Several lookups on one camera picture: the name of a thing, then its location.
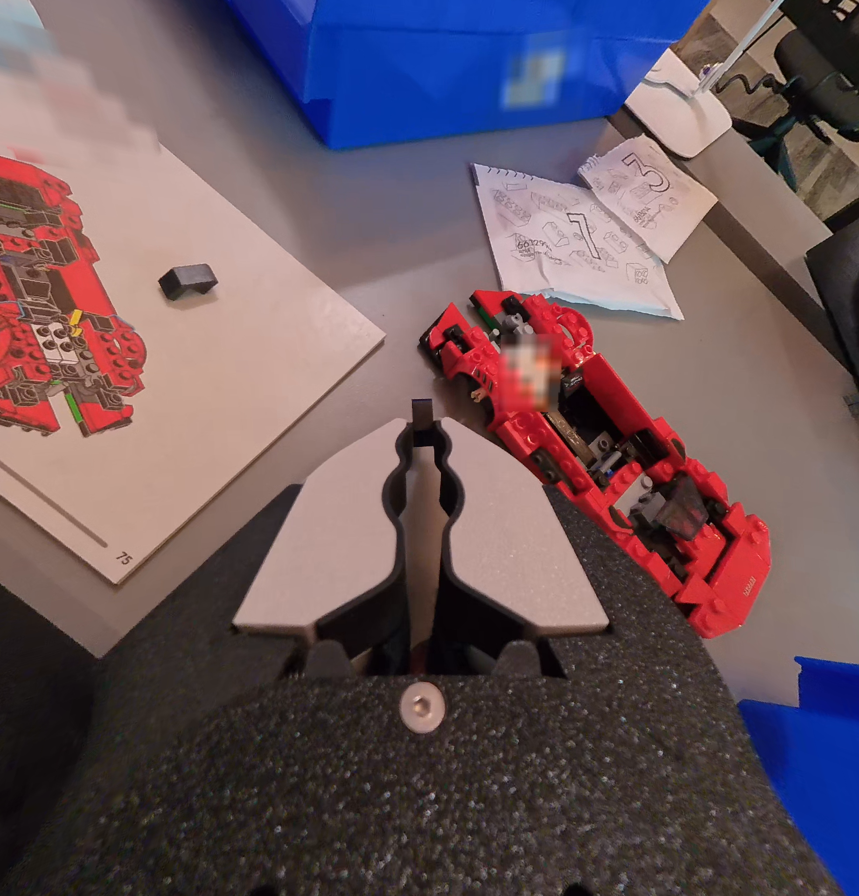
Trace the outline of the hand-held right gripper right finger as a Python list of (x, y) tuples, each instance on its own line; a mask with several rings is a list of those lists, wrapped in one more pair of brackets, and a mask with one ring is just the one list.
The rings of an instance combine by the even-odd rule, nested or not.
[(505, 644), (600, 633), (609, 624), (544, 488), (463, 424), (435, 422), (448, 515), (433, 641), (497, 657)]

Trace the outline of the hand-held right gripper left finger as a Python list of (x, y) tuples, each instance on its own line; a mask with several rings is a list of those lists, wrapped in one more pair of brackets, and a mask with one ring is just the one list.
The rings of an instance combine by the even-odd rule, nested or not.
[(248, 633), (333, 640), (355, 658), (406, 662), (409, 604), (401, 511), (412, 427), (394, 419), (305, 481), (236, 615)]

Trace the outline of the red toy brick car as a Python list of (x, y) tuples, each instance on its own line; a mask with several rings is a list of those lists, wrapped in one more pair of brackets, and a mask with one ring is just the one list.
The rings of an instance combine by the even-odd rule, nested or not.
[(592, 327), (541, 295), (478, 290), (419, 346), (470, 386), (488, 431), (634, 559), (711, 639), (746, 620), (771, 570), (766, 524), (654, 419), (593, 347)]

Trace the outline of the toy car instruction booklet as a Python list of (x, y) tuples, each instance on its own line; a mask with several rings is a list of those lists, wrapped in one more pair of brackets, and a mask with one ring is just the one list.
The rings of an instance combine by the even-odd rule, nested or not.
[(0, 497), (113, 583), (383, 339), (165, 149), (0, 156)]

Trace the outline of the white printed paper bag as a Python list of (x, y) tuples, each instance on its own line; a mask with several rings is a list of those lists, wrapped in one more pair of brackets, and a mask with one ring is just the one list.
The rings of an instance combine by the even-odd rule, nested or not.
[(644, 135), (591, 157), (578, 173), (600, 203), (663, 263), (671, 261), (717, 201)]
[(471, 168), (502, 288), (684, 319), (663, 263), (591, 190)]

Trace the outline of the toy car set box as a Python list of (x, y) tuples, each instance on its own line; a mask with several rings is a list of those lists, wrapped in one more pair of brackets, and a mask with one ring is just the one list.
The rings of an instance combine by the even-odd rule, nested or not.
[(843, 360), (859, 382), (859, 218), (811, 248), (804, 261)]

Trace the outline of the white lamp stand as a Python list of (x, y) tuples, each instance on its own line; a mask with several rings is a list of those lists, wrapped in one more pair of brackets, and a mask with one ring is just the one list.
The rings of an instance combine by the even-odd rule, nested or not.
[(667, 49), (625, 100), (625, 106), (666, 150), (690, 160), (731, 128), (731, 117), (715, 97), (718, 80), (764, 32), (781, 7), (771, 2), (729, 56), (696, 74)]

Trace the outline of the large blue plastic bin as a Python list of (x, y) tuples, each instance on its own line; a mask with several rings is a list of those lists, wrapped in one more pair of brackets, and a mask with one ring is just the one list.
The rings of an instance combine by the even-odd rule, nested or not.
[(233, 1), (332, 149), (615, 112), (704, 1)]

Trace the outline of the black office chair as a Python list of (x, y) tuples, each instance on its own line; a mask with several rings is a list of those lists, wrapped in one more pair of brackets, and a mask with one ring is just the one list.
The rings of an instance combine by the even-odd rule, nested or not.
[(795, 191), (796, 175), (786, 145), (794, 126), (804, 125), (819, 141), (830, 144), (819, 127), (824, 122), (840, 137), (859, 142), (859, 1), (788, 1), (782, 3), (781, 12), (795, 26), (773, 53), (783, 80), (766, 74), (752, 85), (737, 73), (718, 90), (741, 81), (749, 95), (765, 87), (787, 103), (788, 110), (769, 126), (739, 118), (733, 118), (732, 125)]

